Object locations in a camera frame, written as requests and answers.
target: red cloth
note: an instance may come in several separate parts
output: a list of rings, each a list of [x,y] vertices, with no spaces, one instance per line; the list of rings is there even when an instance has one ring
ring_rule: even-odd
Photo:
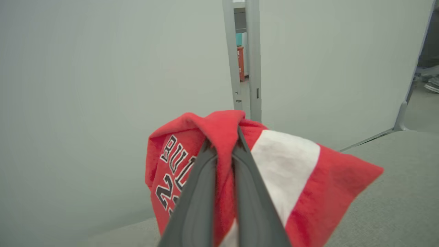
[[[185,113],[148,140],[145,183],[161,234],[207,137],[218,153],[215,246],[236,241],[231,153],[238,125],[295,247],[323,246],[353,199],[383,172],[351,155],[267,130],[246,120],[243,111],[218,111],[205,118]]]

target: white stripe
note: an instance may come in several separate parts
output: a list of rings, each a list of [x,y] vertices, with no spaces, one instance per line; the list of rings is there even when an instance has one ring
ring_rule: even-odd
[[[264,130],[252,149],[253,159],[283,225],[319,159],[320,146],[301,137]],[[237,246],[237,223],[221,242],[221,247]]]

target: folded fabric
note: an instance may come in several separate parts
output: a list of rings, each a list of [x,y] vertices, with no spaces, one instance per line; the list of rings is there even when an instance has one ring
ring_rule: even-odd
[[[148,140],[145,183],[163,234],[205,138],[218,153],[215,246],[237,246],[231,154],[241,127],[276,211],[294,247],[321,247],[355,197],[382,172],[352,155],[268,130],[238,110],[207,117],[185,113]]]

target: white partition panel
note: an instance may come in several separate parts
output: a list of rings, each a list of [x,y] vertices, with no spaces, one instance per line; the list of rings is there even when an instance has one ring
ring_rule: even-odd
[[[206,0],[0,3],[0,246],[154,216],[148,136],[233,108],[223,15]]]
[[[259,1],[264,124],[334,149],[393,128],[433,0]]]

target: partition foot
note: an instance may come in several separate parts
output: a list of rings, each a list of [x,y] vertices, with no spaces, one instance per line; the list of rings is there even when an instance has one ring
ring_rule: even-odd
[[[409,131],[407,127],[404,125],[404,117],[406,115],[407,109],[407,101],[404,101],[399,108],[398,116],[396,118],[395,126],[393,127],[394,131]]]

